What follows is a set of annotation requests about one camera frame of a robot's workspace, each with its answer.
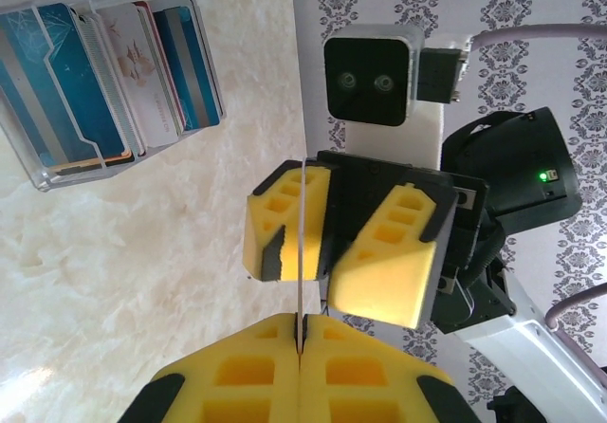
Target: marble surface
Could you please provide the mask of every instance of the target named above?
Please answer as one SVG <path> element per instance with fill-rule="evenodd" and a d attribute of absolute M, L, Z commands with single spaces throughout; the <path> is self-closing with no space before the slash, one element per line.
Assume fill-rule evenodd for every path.
<path fill-rule="evenodd" d="M 296 309 L 295 285 L 241 265 L 246 195 L 305 153 L 292 0 L 198 2 L 220 126 L 50 193 L 0 134 L 2 421 L 116 421 L 162 366 Z M 305 296 L 317 311 L 318 289 Z"/>

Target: damask wallpaper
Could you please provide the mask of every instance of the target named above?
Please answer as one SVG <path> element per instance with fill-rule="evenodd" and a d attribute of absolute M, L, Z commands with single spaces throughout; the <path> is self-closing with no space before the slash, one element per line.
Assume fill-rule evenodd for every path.
<path fill-rule="evenodd" d="M 343 149 L 343 124 L 327 112 L 322 43 L 350 23 L 417 23 L 435 33 L 476 33 L 535 23 L 606 24 L 607 0 L 294 0 L 308 153 Z M 607 41 L 504 42 L 472 55 L 461 102 L 445 111 L 445 135 L 495 110 L 549 106 L 575 160 L 583 208 L 556 225 L 510 237 L 502 254 L 542 310 L 605 280 L 607 249 Z M 564 315 L 567 331 L 607 364 L 607 302 Z M 357 329 L 447 370 L 483 421 L 487 402 L 510 384 L 480 353 L 427 324 L 404 330 L 336 314 Z"/>

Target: blue card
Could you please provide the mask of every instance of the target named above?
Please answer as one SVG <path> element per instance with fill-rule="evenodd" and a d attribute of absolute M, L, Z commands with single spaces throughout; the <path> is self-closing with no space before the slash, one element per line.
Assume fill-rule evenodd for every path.
<path fill-rule="evenodd" d="M 185 130 L 219 124 L 220 115 L 190 9 L 182 6 L 161 10 L 154 13 L 154 19 L 186 116 Z"/>
<path fill-rule="evenodd" d="M 36 152 L 47 166 L 97 157 L 125 148 L 65 4 L 0 15 L 0 86 Z"/>

